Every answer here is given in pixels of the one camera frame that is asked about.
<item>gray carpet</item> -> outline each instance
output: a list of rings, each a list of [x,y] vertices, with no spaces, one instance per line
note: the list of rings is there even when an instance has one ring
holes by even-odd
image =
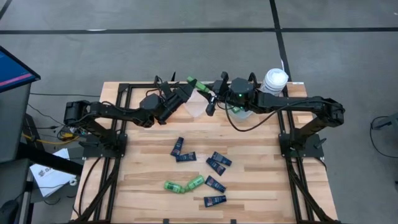
[[[398,27],[398,2],[393,0],[277,0],[277,8],[283,28]],[[260,0],[13,0],[0,20],[0,30],[273,25],[269,1]],[[283,37],[293,81],[305,82],[309,95],[334,98],[346,108],[343,126],[321,132],[328,139],[324,150],[339,219],[397,223],[398,161],[373,149],[369,123],[373,117],[398,112],[398,32]],[[18,34],[0,35],[0,45],[42,76],[32,85],[32,92],[40,93],[99,95],[106,81],[149,81],[154,75],[168,80],[174,71],[178,80],[189,75],[214,80],[223,70],[231,77],[255,72],[260,79],[280,67],[274,33]],[[65,103],[79,99],[87,98],[31,96],[29,103],[61,121]],[[30,108],[28,112],[38,126],[53,125]],[[398,156],[395,136],[392,128],[374,132],[378,148]],[[73,199],[65,197],[52,206],[37,203],[32,223],[66,222],[72,204]]]

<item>green can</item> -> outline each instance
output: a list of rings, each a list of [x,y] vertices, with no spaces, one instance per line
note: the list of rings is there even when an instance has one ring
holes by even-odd
[[[175,184],[173,182],[170,181],[166,181],[164,183],[164,189],[169,190],[171,192],[177,193],[177,194],[184,194],[185,193],[185,189],[179,185],[179,184]]]
[[[203,183],[205,183],[205,179],[203,178],[202,175],[199,175],[187,184],[187,186],[185,187],[185,191],[188,192],[190,190],[193,190],[193,189],[201,186],[201,184],[203,184]]]

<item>monitor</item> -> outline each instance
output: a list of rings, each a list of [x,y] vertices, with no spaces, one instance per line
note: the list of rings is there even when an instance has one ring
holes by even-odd
[[[40,75],[0,46],[0,93],[37,80]]]

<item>wooden table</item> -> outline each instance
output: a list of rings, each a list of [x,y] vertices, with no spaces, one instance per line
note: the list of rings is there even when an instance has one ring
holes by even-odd
[[[104,83],[101,101],[115,103],[118,85],[118,82]],[[307,95],[303,83],[289,83],[288,89],[290,96]],[[139,106],[145,92],[146,89],[133,89],[131,108]],[[293,112],[293,116],[296,127],[312,119],[308,112]],[[248,128],[265,117],[266,114],[252,114],[246,121],[235,123],[238,127]],[[111,126],[110,119],[98,119],[98,122],[106,128]],[[280,129],[276,115],[257,129],[240,133],[228,123],[223,110],[217,108],[213,117],[203,113],[192,118],[181,106],[167,120],[167,125],[156,123],[144,129],[128,123],[126,133],[129,141],[119,171],[112,223],[162,223],[164,218],[169,218],[171,223],[229,223],[231,219],[238,223],[295,223],[285,160],[280,155],[277,139]],[[170,152],[179,136],[185,139],[182,153],[195,151],[197,161],[175,162]],[[206,164],[206,158],[215,151],[233,162],[222,176]],[[85,162],[82,180],[94,161],[88,159]],[[337,219],[325,168],[315,159],[305,159],[304,166],[310,193],[326,214]],[[83,209],[98,191],[102,168],[103,159],[90,175]],[[207,185],[185,194],[174,194],[163,188],[166,180],[185,186],[199,174],[205,178],[211,175],[226,186],[228,201],[205,208],[203,197],[221,195]],[[299,197],[302,215],[306,218],[301,194]],[[104,201],[102,219],[108,195],[104,196]]]

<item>green tube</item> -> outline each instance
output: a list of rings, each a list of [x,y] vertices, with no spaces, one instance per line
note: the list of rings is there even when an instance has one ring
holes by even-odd
[[[175,184],[173,182],[170,181],[166,181],[164,183],[164,189],[169,190],[171,192],[177,193],[177,194],[184,194],[185,193],[185,189],[179,185],[179,184]]]
[[[187,78],[187,81],[188,81],[188,82],[190,82],[190,81],[192,81],[192,80],[194,80],[194,78],[192,78],[192,77],[188,77],[188,78]],[[204,92],[206,92],[206,93],[208,93],[208,92],[210,91],[209,88],[207,88],[203,83],[201,83],[201,82],[199,82],[199,81],[197,81],[197,84],[195,85],[195,87],[196,87],[198,90],[204,91]]]
[[[199,175],[187,184],[187,186],[185,187],[185,191],[188,192],[190,190],[193,190],[193,189],[201,186],[201,184],[203,184],[203,183],[205,183],[205,179],[203,178],[202,175]]]

